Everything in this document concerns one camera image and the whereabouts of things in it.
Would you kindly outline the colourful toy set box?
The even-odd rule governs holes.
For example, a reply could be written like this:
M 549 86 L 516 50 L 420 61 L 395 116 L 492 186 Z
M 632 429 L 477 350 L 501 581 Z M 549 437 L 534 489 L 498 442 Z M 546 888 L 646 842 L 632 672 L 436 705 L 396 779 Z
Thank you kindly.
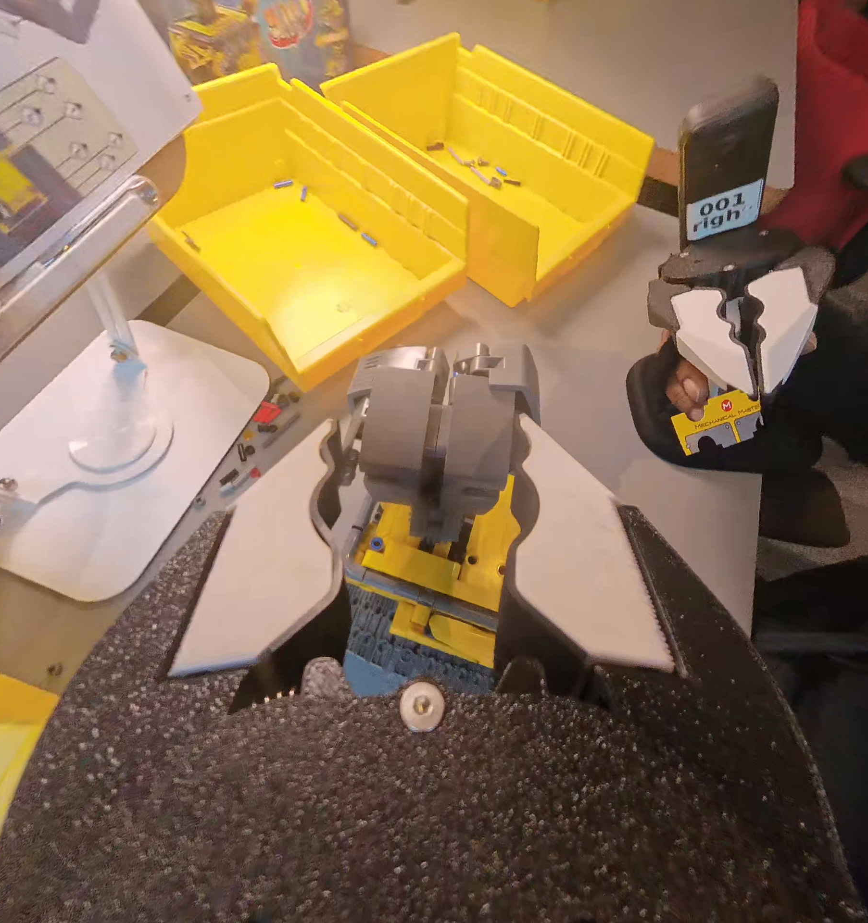
M 198 85 L 272 63 L 313 89 L 354 68 L 347 1 L 162 2 L 175 59 Z

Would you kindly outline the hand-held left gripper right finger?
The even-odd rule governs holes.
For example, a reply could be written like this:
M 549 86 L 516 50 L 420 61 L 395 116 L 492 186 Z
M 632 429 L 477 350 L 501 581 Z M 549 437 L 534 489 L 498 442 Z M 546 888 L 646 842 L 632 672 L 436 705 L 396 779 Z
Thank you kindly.
M 555 695 L 581 697 L 593 668 L 680 669 L 616 496 L 532 419 L 516 419 L 497 689 L 516 661 Z

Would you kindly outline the grey desk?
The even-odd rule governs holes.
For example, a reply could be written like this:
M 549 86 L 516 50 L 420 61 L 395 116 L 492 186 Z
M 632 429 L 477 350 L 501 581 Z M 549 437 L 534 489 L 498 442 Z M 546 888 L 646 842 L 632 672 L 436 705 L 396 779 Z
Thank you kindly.
M 451 294 L 384 348 L 440 345 L 452 358 L 476 342 L 528 344 L 539 370 L 543 430 L 608 489 L 640 508 L 719 601 L 751 633 L 761 479 L 697 472 L 660 461 L 637 437 L 625 391 L 628 370 L 655 352 L 647 283 L 672 251 L 677 221 L 637 206 L 578 268 L 543 296 L 509 308 L 475 283 Z M 125 314 L 169 327 L 279 372 L 143 233 L 111 260 Z M 15 414 L 101 331 L 79 292 L 0 363 L 0 424 Z M 315 426 L 346 409 L 354 364 L 313 388 L 301 419 L 267 452 L 272 465 Z M 0 672 L 61 694 L 97 640 L 151 583 L 208 511 L 188 509 L 136 583 L 103 602 L 79 603 L 0 570 Z

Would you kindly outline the scattered small brick parts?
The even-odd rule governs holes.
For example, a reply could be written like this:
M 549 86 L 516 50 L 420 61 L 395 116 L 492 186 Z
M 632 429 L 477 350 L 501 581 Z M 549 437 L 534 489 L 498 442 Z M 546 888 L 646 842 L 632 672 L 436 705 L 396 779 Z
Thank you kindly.
M 270 387 L 243 430 L 233 441 L 191 510 L 230 504 L 255 484 L 278 459 L 278 446 L 301 419 L 304 392 L 282 375 Z

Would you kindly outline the white book stand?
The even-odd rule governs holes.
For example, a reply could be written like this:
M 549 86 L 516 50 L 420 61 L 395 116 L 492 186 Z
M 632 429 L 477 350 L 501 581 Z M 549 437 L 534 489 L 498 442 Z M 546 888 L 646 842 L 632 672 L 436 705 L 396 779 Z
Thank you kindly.
M 159 207 L 130 177 L 0 290 L 0 323 L 83 289 L 102 325 L 0 430 L 0 570 L 77 602 L 138 580 L 268 385 L 252 360 L 126 318 L 103 267 Z

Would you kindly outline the small yellow sticker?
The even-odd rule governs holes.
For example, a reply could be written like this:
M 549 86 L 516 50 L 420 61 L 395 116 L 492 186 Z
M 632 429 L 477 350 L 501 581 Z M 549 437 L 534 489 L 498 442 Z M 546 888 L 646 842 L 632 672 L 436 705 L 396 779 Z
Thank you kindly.
M 748 441 L 762 423 L 762 404 L 740 389 L 709 398 L 698 421 L 684 412 L 671 417 L 680 447 L 689 457 L 705 448 L 727 449 Z

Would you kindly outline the person's right hand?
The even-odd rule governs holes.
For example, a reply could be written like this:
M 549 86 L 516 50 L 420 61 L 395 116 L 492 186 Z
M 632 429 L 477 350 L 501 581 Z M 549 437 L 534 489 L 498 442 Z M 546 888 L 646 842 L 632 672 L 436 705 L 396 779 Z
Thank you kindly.
M 680 413 L 693 423 L 703 421 L 711 398 L 708 377 L 679 353 L 668 330 L 663 331 L 658 355 L 664 364 L 663 388 L 669 413 Z

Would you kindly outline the instruction booklet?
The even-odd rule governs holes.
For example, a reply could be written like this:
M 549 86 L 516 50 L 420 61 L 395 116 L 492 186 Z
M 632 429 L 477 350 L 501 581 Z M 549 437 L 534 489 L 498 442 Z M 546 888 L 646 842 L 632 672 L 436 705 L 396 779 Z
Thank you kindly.
M 0 288 L 200 112 L 140 2 L 0 1 Z

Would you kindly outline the yellow grey brick robot model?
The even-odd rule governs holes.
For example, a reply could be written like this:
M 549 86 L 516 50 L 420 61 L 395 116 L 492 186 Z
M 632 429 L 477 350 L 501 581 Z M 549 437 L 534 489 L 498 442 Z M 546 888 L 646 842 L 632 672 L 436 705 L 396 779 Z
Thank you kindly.
M 365 698 L 420 679 L 486 694 L 520 535 L 513 424 L 519 413 L 540 421 L 532 351 L 373 352 L 358 362 L 348 403 L 341 481 L 358 474 L 364 498 L 341 551 L 352 612 L 345 677 Z

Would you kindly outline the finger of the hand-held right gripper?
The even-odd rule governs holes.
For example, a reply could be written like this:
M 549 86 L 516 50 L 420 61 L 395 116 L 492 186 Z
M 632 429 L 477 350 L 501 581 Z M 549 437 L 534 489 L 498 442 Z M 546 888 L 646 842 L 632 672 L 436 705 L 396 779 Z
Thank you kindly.
M 740 340 L 739 324 L 727 317 L 721 289 L 689 289 L 670 297 L 679 354 L 719 387 L 757 393 L 754 365 Z
M 818 313 L 803 268 L 767 273 L 749 284 L 754 307 L 749 347 L 760 397 L 772 394 L 791 374 Z

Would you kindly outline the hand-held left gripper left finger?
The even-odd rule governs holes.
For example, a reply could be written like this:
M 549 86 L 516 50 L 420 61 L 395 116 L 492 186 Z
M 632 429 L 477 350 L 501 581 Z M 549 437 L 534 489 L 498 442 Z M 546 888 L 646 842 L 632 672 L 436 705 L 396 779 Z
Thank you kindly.
M 343 668 L 352 628 L 340 516 L 340 426 L 321 423 L 238 499 L 220 526 L 171 678 L 245 669 L 230 706 L 297 695 L 307 666 Z

